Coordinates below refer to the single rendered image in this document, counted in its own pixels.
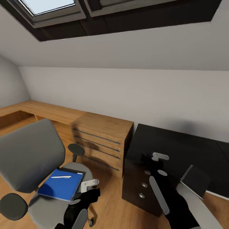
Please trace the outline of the folder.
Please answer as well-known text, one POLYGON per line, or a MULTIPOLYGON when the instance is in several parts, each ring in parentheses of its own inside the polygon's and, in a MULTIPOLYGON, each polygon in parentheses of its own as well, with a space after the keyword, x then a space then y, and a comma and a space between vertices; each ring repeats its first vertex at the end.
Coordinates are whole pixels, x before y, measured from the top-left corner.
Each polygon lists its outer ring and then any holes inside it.
POLYGON ((44 185, 38 191, 39 195, 55 198, 67 202, 72 202, 75 192, 82 180, 83 174, 65 170, 55 169, 44 185), (61 178, 54 176, 72 176, 61 178))

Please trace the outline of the swivel chair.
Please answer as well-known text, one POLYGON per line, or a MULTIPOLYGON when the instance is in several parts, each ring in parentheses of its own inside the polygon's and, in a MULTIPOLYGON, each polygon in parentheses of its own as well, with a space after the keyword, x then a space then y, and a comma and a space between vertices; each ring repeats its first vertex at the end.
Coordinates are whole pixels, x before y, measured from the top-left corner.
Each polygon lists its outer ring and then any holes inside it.
MULTIPOLYGON (((0 176, 15 191, 33 195, 27 202, 16 193, 9 193, 0 200, 0 214, 17 221, 28 212, 33 223, 40 229, 55 229, 64 225, 64 214, 70 202, 39 195, 38 186, 55 170, 82 173, 82 180, 75 192, 81 192, 81 183, 93 180, 92 171, 76 162, 84 155, 84 149, 71 143, 73 162, 60 168, 65 161, 65 147, 50 119, 41 119, 0 136, 0 176)), ((95 186, 92 186, 96 188, 95 186)), ((88 187, 91 190, 92 187, 88 187)), ((74 195, 74 196, 75 196, 74 195)), ((89 227, 94 219, 87 218, 89 227)))

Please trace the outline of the notebook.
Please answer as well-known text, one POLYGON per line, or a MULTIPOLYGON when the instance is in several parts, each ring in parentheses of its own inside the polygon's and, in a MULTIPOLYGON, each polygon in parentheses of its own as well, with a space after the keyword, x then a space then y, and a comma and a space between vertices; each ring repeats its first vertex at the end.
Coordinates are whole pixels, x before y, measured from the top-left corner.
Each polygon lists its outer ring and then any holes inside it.
POLYGON ((191 165, 180 181, 202 199, 211 179, 211 176, 191 165))

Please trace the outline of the mouse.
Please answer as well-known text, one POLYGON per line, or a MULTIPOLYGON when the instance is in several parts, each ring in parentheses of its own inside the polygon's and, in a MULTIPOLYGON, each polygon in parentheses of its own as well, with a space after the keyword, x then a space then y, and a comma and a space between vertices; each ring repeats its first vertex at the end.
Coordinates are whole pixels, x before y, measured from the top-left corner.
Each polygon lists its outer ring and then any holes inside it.
POLYGON ((145 157, 149 157, 149 158, 151 158, 151 156, 150 156, 150 154, 148 153, 148 152, 143 152, 143 156, 145 157))

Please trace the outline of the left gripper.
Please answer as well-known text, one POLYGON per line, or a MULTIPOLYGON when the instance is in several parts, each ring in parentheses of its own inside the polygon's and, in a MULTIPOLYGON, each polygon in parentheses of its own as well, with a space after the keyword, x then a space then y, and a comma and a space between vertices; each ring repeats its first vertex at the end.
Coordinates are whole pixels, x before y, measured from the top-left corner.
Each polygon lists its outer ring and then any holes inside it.
POLYGON ((93 202, 96 202, 98 200, 98 197, 101 195, 100 193, 100 188, 98 189, 91 189, 87 192, 83 192, 83 193, 77 193, 74 196, 74 199, 79 198, 80 196, 86 196, 89 200, 89 205, 93 202))

